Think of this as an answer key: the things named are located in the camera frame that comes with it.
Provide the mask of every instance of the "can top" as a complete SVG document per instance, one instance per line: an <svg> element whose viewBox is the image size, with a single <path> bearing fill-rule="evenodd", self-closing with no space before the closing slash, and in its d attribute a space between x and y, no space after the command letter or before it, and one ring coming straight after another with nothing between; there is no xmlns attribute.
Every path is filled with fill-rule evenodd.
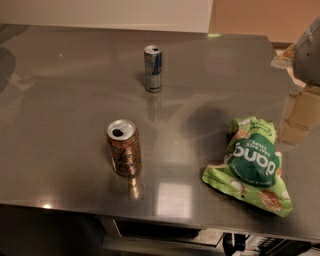
<svg viewBox="0 0 320 256"><path fill-rule="evenodd" d="M119 119L109 125L107 134L114 140L127 140L135 131L136 125L133 122L126 119Z"/></svg>
<svg viewBox="0 0 320 256"><path fill-rule="evenodd" d="M158 45L149 45L144 48L144 52L148 54L159 54L162 52L162 50Z"/></svg>

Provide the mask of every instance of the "silver can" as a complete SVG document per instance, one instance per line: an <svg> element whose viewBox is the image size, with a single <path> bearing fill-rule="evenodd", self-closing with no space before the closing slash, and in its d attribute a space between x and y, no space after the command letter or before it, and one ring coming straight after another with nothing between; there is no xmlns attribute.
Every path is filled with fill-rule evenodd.
<svg viewBox="0 0 320 256"><path fill-rule="evenodd" d="M136 125L126 119L112 122L107 129L113 169L122 176L132 176L141 169L141 150Z"/></svg>
<svg viewBox="0 0 320 256"><path fill-rule="evenodd" d="M162 87L162 50L157 45L144 48L145 86L149 92L159 92Z"/></svg>

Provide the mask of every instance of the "white wall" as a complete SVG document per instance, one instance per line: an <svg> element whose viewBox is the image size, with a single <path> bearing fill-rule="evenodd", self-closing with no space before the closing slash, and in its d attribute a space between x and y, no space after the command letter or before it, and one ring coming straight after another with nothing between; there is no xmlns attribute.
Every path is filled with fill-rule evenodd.
<svg viewBox="0 0 320 256"><path fill-rule="evenodd" d="M320 0L215 0L210 31L296 42L320 15Z"/></svg>
<svg viewBox="0 0 320 256"><path fill-rule="evenodd" d="M206 33L212 3L213 0L0 0L0 19L11 24Z"/></svg>

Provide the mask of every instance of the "crumpled bag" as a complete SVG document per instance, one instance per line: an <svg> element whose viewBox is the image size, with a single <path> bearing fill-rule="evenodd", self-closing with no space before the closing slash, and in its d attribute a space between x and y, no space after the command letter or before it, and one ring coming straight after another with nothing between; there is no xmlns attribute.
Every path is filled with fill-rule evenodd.
<svg viewBox="0 0 320 256"><path fill-rule="evenodd" d="M224 163L208 165L203 182L263 210L288 216L292 202L281 178L282 155L275 150L274 125L255 117L235 118L228 135Z"/></svg>

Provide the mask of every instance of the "brown can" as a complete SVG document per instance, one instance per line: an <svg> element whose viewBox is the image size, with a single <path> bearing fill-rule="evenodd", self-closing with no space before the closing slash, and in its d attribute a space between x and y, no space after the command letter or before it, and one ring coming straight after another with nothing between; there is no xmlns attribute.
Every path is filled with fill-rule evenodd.
<svg viewBox="0 0 320 256"><path fill-rule="evenodd" d="M139 133L133 122L126 119L112 122L107 129L107 141L116 173L132 176L140 171Z"/></svg>

